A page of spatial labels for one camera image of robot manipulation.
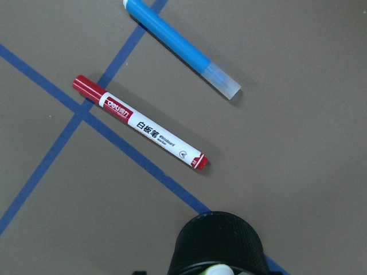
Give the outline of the red whiteboard marker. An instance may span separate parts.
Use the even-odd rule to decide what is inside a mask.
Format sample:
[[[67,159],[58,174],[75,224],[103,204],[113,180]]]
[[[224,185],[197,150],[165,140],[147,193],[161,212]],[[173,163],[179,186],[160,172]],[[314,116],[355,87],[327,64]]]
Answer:
[[[208,164],[208,158],[200,150],[164,129],[85,76],[77,76],[72,86],[81,95],[159,145],[191,168],[203,170]]]

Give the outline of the blue highlighter pen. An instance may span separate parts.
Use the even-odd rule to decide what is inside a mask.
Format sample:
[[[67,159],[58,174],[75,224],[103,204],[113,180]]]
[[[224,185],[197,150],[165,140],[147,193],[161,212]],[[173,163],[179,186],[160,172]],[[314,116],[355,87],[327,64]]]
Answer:
[[[171,27],[143,1],[123,1],[127,12],[228,100],[241,85]]]

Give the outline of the black mesh pen holder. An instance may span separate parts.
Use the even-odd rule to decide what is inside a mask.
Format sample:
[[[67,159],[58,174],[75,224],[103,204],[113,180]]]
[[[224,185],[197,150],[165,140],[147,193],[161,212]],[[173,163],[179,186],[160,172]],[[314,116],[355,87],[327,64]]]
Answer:
[[[261,240],[242,218],[213,211],[191,219],[180,231],[168,274],[199,274],[226,264],[236,274],[270,274]]]

